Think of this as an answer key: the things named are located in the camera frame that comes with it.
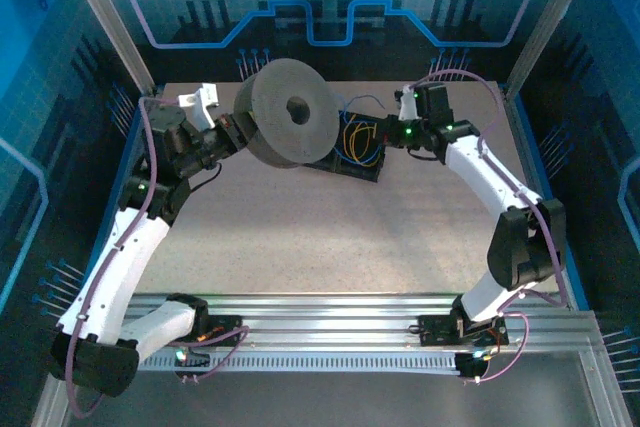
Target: gray cylindrical object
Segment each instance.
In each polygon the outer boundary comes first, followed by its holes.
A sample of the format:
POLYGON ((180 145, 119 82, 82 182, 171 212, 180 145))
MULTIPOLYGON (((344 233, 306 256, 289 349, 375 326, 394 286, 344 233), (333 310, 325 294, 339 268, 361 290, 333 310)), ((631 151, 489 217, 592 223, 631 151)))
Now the gray cylindrical object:
POLYGON ((291 168, 317 162, 335 145, 339 105, 318 72, 293 59, 278 59, 242 85, 234 118, 262 162, 291 168))

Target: blue enclosure wall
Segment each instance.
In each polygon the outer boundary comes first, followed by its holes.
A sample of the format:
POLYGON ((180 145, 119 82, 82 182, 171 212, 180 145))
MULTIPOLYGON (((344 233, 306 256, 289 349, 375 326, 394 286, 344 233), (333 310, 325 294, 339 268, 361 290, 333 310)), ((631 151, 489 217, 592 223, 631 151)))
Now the blue enclosure wall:
MULTIPOLYGON (((504 82, 547 2, 113 1, 157 84, 241 80, 240 49, 252 48, 261 59, 303 60, 328 80, 407 80, 452 65, 504 82)), ((47 261, 86 268, 128 132, 114 106, 136 92, 84 0, 0 0, 0 11, 0 136, 40 166, 50 201, 0 317, 11 332, 3 380, 13 379, 0 411, 13 416, 7 425, 24 425, 44 378, 42 339, 55 323, 33 295, 47 294, 47 261), (18 349, 40 362, 11 362, 18 349), (10 400, 18 396, 20 408, 10 400)), ((618 199, 640 148, 639 49, 640 0, 575 0, 522 92, 538 174, 567 207, 582 285, 605 330, 640 309, 640 174, 618 199)), ((40 197, 33 175, 2 150, 0 174, 4 282, 40 197)))
POLYGON ((135 90, 85 0, 0 0, 0 12, 0 137, 39 167, 48 193, 31 242, 38 184, 0 148, 0 423, 27 425, 59 312, 34 300, 65 305, 41 282, 65 287, 47 262, 87 264, 125 142, 109 98, 114 82, 135 90))

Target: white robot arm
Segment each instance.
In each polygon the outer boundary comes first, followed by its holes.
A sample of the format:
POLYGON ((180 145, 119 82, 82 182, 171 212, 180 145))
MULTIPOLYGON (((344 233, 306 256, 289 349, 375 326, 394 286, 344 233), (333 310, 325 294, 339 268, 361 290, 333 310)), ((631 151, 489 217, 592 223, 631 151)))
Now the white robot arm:
MULTIPOLYGON (((233 115, 222 115, 215 121, 211 118, 206 111, 206 99, 217 102, 215 87, 205 85, 203 89, 206 91, 201 89, 193 96, 180 99, 204 111, 195 116, 196 126, 186 120, 178 106, 163 105, 151 112, 149 117, 158 153, 155 195, 135 230, 119 245, 114 256, 118 236, 139 214, 149 189, 149 169, 139 162, 120 198, 121 210, 97 265, 109 255, 113 259, 100 274, 102 277, 97 287, 94 286, 88 309, 82 313, 98 268, 92 271, 58 323, 58 334, 51 349, 54 361, 50 370, 54 376, 65 378, 70 341, 75 339, 74 383, 117 396, 128 387, 139 363, 163 346, 176 339, 194 342, 211 338, 214 327, 220 328, 215 316, 209 315, 205 301, 184 294, 169 296, 160 308, 122 325, 127 305, 147 263, 190 194, 188 178, 202 169, 215 167, 218 160, 238 152, 250 140, 233 115), (81 322, 79 332, 75 332, 77 322, 81 322)), ((457 299, 450 315, 457 325, 458 340, 463 339, 486 328, 483 326, 495 320, 505 302, 520 290, 530 289, 553 275, 553 268, 527 202, 515 195, 512 186, 483 160, 478 151, 476 129, 467 121, 453 122, 444 86, 405 87, 396 93, 396 99, 401 104, 400 116, 380 120, 379 142, 397 148, 424 147, 433 152, 437 160, 469 185, 496 221, 496 233, 487 257, 489 270, 475 287, 457 299)), ((487 150, 483 154, 506 171, 491 152, 487 150)), ((518 193, 543 211, 556 245, 564 245, 562 205, 557 201, 543 201, 511 173, 507 175, 520 189, 518 193)), ((239 326, 241 319, 223 324, 222 333, 227 333, 239 326)))

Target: white arm segment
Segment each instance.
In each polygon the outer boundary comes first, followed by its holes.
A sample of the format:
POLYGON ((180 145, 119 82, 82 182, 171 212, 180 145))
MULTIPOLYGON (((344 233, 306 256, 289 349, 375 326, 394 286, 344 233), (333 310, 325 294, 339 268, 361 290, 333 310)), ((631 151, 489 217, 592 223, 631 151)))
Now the white arm segment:
POLYGON ((196 311, 181 302, 167 301, 148 315, 122 327, 120 338, 138 341, 140 363, 169 342, 191 333, 196 311))
MULTIPOLYGON (((468 135, 456 140, 447 146, 445 163, 449 169, 458 174, 471 190, 478 196, 489 211, 491 218, 497 222, 500 214, 506 212, 509 207, 523 209, 527 207, 520 198, 516 197, 509 186, 496 174, 489 165, 482 160, 478 152, 478 137, 468 135)), ((504 165, 493 155, 491 150, 484 145, 484 151, 519 189, 533 202, 537 204, 542 198, 529 190, 520 182, 504 165)))
MULTIPOLYGON (((447 167, 458 174, 471 190, 478 196, 489 211, 491 218, 497 223, 502 212, 509 207, 518 209, 527 205, 516 197, 511 188, 496 174, 491 167, 480 157, 478 152, 478 137, 469 135, 458 139, 447 147, 445 162, 447 167)), ((502 163, 484 145, 489 158, 521 189, 521 191, 537 204, 541 197, 529 190, 516 177, 511 174, 502 163)), ((522 289, 530 289, 535 282, 509 291, 499 285, 491 275, 486 272, 480 281, 462 296, 462 306, 473 322, 481 322, 498 315, 498 308, 504 304, 516 292, 522 289)))
MULTIPOLYGON (((60 317, 59 324, 63 325, 62 331, 65 334, 71 335, 73 333, 82 300, 85 298, 99 266, 102 265, 118 237, 131 224, 137 213, 136 209, 126 209, 116 214, 111 235, 96 267, 71 307, 60 317)), ((98 337, 97 341, 101 344, 114 345, 118 341, 124 314, 131 296, 151 255, 168 231, 169 225, 159 217, 149 220, 145 215, 140 220, 136 230, 125 243, 124 249, 113 258, 95 291, 87 312, 88 318, 80 331, 81 339, 86 339, 89 334, 95 334, 98 337)))

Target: yellow wire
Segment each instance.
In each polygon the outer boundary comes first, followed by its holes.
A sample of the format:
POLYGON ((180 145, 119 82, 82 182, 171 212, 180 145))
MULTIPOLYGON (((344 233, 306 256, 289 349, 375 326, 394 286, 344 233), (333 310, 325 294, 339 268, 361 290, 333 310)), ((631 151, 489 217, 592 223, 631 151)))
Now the yellow wire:
POLYGON ((365 128, 362 128, 363 125, 366 125, 364 122, 361 122, 358 127, 355 128, 355 130, 353 131, 353 133, 351 134, 351 152, 353 153, 353 159, 360 163, 360 157, 362 157, 362 155, 365 155, 367 153, 367 151, 369 150, 369 144, 371 142, 371 131, 374 130, 373 127, 371 126, 366 126, 365 128), (362 155, 358 156, 356 155, 356 134, 358 132, 365 132, 367 131, 367 145, 364 148, 364 152, 362 152, 362 155))
POLYGON ((343 145, 344 155, 349 157, 351 160, 353 160, 353 157, 349 155, 349 153, 347 152, 347 129, 349 128, 349 126, 353 122, 353 119, 355 118, 356 118, 356 114, 353 114, 349 119, 349 122, 347 122, 347 125, 344 126, 344 129, 342 131, 342 145, 343 145))
POLYGON ((360 162, 360 157, 356 156, 355 139, 356 139, 356 134, 358 134, 359 132, 367 131, 367 134, 368 134, 367 135, 367 146, 366 146, 366 148, 364 150, 364 153, 362 155, 366 154, 367 150, 369 150, 369 145, 370 145, 370 142, 371 142, 371 131, 373 130, 373 137, 375 138, 376 132, 377 132, 377 129, 378 129, 378 124, 375 124, 373 127, 371 127, 371 126, 367 126, 365 122, 360 122, 358 124, 358 126, 355 128, 355 130, 351 133, 351 136, 349 138, 349 147, 351 147, 351 152, 348 152, 348 149, 347 149, 347 129, 353 123, 355 118, 356 118, 356 114, 353 114, 351 116, 351 118, 349 119, 349 122, 347 122, 347 125, 344 126, 344 129, 342 131, 342 145, 343 145, 344 154, 349 159, 353 160, 354 162, 357 162, 362 167, 372 167, 380 159, 380 154, 378 153, 378 156, 374 160, 372 160, 371 162, 369 162, 367 164, 363 164, 362 162, 360 162))

